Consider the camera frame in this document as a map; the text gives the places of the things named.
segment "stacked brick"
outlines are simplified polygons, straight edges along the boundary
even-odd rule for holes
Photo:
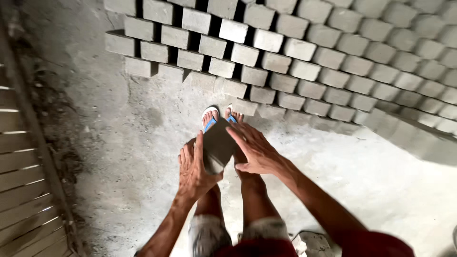
[[[457,134],[457,0],[135,2],[105,0],[128,15],[106,49],[130,74],[220,76],[237,111],[342,134],[375,107]]]

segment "left hand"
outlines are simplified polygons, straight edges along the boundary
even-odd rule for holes
[[[223,179],[223,172],[217,175],[208,175],[203,164],[203,132],[197,139],[190,140],[181,149],[179,162],[178,194],[196,202],[205,195],[217,182]]]

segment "cement floor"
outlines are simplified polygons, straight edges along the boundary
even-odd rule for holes
[[[186,83],[132,78],[122,56],[104,50],[104,32],[122,16],[102,0],[26,0],[25,28],[80,115],[74,147],[85,171],[77,175],[75,211],[92,256],[132,256],[166,215],[178,185],[176,157],[201,129],[201,112],[232,99]],[[278,151],[376,231],[398,236],[418,257],[440,256],[457,225],[457,171],[418,161],[383,139],[358,139],[260,118],[248,120]],[[226,226],[242,231],[240,182],[229,163],[220,182]],[[320,230],[275,177],[264,177],[291,233]],[[187,256],[186,228],[173,256]]]

